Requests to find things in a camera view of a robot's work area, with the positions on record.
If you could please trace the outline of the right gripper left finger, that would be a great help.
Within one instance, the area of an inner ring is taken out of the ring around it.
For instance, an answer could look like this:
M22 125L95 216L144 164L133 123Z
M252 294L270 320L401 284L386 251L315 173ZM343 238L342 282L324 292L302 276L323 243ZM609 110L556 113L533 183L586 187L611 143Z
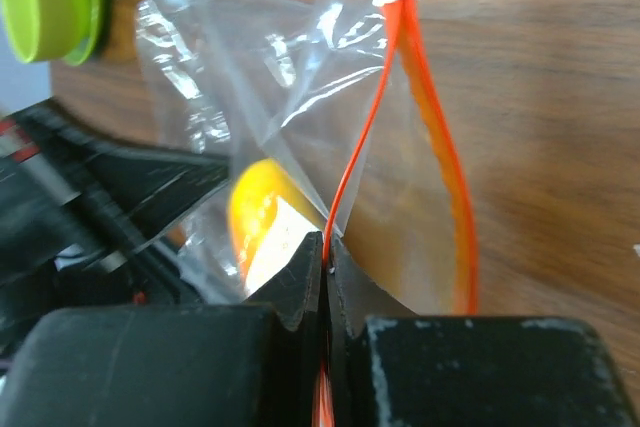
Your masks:
M320 360L322 236L235 305L44 316L1 393L5 426L309 426Z

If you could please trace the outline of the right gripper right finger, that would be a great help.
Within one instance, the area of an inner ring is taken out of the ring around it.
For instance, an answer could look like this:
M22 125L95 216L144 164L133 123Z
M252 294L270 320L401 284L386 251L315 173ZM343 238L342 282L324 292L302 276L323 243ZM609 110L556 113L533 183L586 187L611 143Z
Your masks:
M327 274L337 426L634 426L603 340L557 316L421 316L343 243Z

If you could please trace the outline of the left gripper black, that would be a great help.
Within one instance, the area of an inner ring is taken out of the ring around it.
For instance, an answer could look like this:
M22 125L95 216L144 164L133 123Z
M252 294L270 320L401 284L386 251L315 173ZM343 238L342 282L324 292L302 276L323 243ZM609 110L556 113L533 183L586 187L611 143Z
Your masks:
M167 234L230 181L226 155L136 144L55 99L1 121L1 343L49 312L201 301Z

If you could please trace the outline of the yellow orange fake mango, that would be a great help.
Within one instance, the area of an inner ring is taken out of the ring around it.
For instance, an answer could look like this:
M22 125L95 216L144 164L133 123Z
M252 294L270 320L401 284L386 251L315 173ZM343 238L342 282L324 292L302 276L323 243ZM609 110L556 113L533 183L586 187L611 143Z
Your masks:
M228 226L238 270L253 294L292 259L305 236L324 221L273 159L251 164L235 182Z

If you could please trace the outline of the clear zip top bag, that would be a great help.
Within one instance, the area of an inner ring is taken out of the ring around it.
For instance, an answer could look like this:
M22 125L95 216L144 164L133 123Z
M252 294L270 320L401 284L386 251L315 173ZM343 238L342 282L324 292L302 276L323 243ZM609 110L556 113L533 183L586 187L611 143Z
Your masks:
M421 0L143 0L136 44L161 140L230 158L191 213L181 278L207 302L248 297L228 201L275 160L335 241L410 309L477 309L469 190L420 29Z

